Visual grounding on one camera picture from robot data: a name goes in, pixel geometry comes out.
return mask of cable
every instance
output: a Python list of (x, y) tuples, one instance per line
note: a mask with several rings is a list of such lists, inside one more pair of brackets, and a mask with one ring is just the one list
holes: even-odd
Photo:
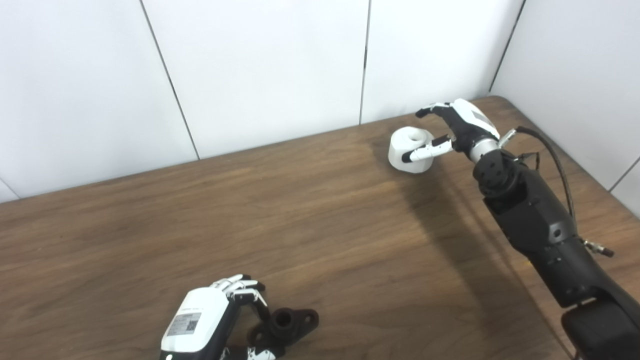
[(556, 154), (556, 151), (554, 150), (553, 146), (551, 146), (551, 143), (547, 139), (542, 137), (542, 135), (540, 135), (540, 133), (535, 130), (529, 129), (524, 126), (518, 126), (516, 128), (516, 132), (535, 137), (547, 148), (547, 150), (549, 150), (549, 154), (551, 154), (551, 157), (554, 159), (558, 172), (560, 173), (560, 178), (562, 179), (564, 194), (566, 195), (566, 206), (569, 210), (569, 215), (571, 215), (571, 217), (573, 218), (573, 223), (577, 229), (577, 223), (575, 221), (575, 210), (573, 208), (573, 198), (571, 196), (571, 190), (569, 189), (569, 181), (566, 178), (564, 168), (562, 167), (562, 164), (560, 163), (560, 159), (558, 158), (558, 155)]

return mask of white robotic hand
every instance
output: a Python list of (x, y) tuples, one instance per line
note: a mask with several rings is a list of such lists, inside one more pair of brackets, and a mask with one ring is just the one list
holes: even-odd
[(441, 136), (403, 154), (403, 162), (411, 163), (434, 158), (452, 150), (464, 152), (472, 161), (476, 162), (476, 156), (486, 152), (489, 148), (497, 147), (496, 141), (500, 138), (500, 134), (484, 113), (472, 103), (464, 99), (445, 103), (436, 102), (427, 108), (420, 109), (415, 115), (422, 118), (430, 113), (441, 116), (451, 128), (454, 136), (451, 138), (449, 135)]
[(262, 321), (269, 308), (260, 291), (264, 285), (238, 274), (208, 288), (189, 291), (167, 328), (160, 360), (272, 360), (284, 348), (226, 347), (243, 305), (252, 305)]

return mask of sticker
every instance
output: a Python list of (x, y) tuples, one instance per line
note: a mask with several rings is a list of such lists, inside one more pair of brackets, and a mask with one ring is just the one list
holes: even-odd
[(173, 318), (171, 327), (169, 327), (169, 331), (166, 333), (166, 335), (174, 336), (193, 334), (196, 331), (196, 326), (198, 325), (198, 321), (200, 320), (200, 315), (202, 315), (202, 313), (177, 315), (175, 318)]

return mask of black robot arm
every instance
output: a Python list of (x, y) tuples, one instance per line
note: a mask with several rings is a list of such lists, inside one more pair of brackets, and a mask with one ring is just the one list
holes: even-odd
[[(429, 113), (442, 117), (453, 132), (451, 148), (476, 164), (473, 176), (484, 203), (511, 246), (529, 259), (557, 303), (568, 309), (562, 325), (580, 358), (639, 360), (640, 305), (588, 252), (586, 247), (612, 256), (610, 250), (578, 234), (568, 183), (549, 142), (524, 127), (499, 139), (484, 113), (463, 99), (432, 104), (416, 116)], [(569, 211), (537, 171), (503, 149), (517, 132), (532, 135), (549, 148), (563, 178)], [(403, 161), (439, 154), (416, 149), (404, 154)]]
[(511, 246), (558, 304), (572, 307), (562, 325), (581, 358), (640, 359), (640, 306), (596, 263), (540, 174), (497, 149), (482, 156), (473, 175)]

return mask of bolt hole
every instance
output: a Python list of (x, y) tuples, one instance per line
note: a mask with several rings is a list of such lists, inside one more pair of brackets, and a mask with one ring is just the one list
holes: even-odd
[(276, 323), (280, 327), (287, 327), (291, 324), (291, 314), (290, 313), (280, 313), (276, 316)]

